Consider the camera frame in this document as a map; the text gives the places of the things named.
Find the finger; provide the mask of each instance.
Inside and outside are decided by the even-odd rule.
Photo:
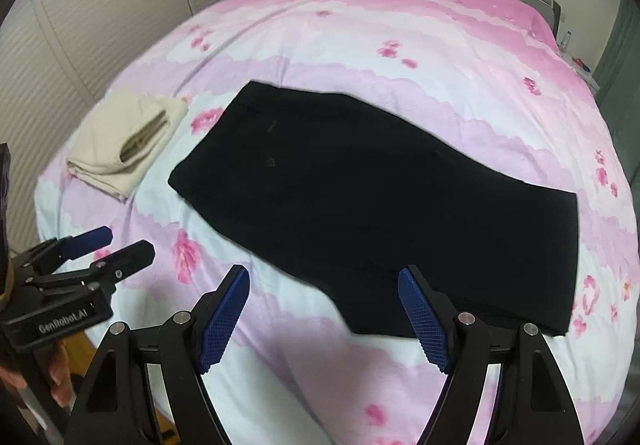
[[[60,385],[54,385],[51,388],[51,396],[60,407],[66,407],[71,402],[71,397],[74,395],[74,389],[71,385],[71,377],[68,375],[60,383]]]
[[[9,393],[9,396],[11,397],[11,399],[13,400],[20,400],[20,393],[18,392],[18,390],[12,386],[10,383],[8,383],[7,381],[2,380],[2,378],[0,378],[0,387],[4,386],[4,388],[6,389],[6,391]]]
[[[49,376],[56,385],[60,385],[69,376],[69,358],[66,354],[65,346],[60,343],[56,343],[55,346],[56,348],[49,364]]]
[[[9,371],[4,367],[0,367],[0,378],[9,385],[14,386],[15,389],[25,389],[27,387],[27,382],[24,381],[22,375],[17,371]]]

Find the blue clamp handle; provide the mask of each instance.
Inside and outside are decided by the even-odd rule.
[[[206,293],[191,312],[196,317],[196,367],[201,375],[218,364],[249,297],[249,272],[234,265],[215,292]]]
[[[98,227],[97,229],[85,232],[64,239],[60,245],[60,258],[63,261],[78,259],[92,251],[111,245],[113,233],[108,227]]]
[[[414,265],[400,271],[398,295],[427,360],[448,375],[457,359],[454,318],[458,311],[446,295],[429,287]]]

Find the bed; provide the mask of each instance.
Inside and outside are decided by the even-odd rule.
[[[120,203],[73,178],[72,136],[38,180],[40,237],[110,226],[111,247],[87,260],[151,241],[154,264],[113,297],[110,322],[132,327],[190,309],[234,263],[249,270],[249,301],[225,358],[205,376],[233,443],[413,444],[444,383],[417,341],[351,334],[326,295],[216,234],[167,185],[249,80],[357,96],[500,172],[577,194],[572,322],[547,342],[591,444],[616,410],[634,349],[636,219],[607,127],[559,56],[550,18],[519,0],[219,2],[110,86],[189,105],[135,194]],[[92,342],[108,325],[88,331]],[[470,443],[484,441],[497,378],[492,366]],[[156,370],[152,383],[170,416]]]

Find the human hand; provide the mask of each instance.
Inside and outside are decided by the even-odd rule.
[[[54,344],[54,351],[49,364],[49,376],[53,380],[51,396],[60,407],[66,407],[73,396],[71,385],[71,373],[69,371],[69,359],[62,343]],[[24,389],[27,383],[17,371],[7,369],[0,365],[0,380],[9,388]]]

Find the metal screw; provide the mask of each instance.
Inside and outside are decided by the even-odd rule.
[[[188,311],[178,311],[174,315],[174,322],[176,324],[185,324],[191,320],[191,314]]]
[[[538,334],[538,326],[536,326],[535,324],[532,324],[531,322],[527,322],[522,329],[524,329],[524,332],[527,335],[537,335]]]
[[[112,335],[120,335],[125,329],[124,322],[114,322],[109,326],[109,333]]]
[[[462,322],[462,324],[471,326],[471,324],[476,322],[476,317],[472,313],[469,313],[468,311],[463,311],[458,315],[458,320]]]

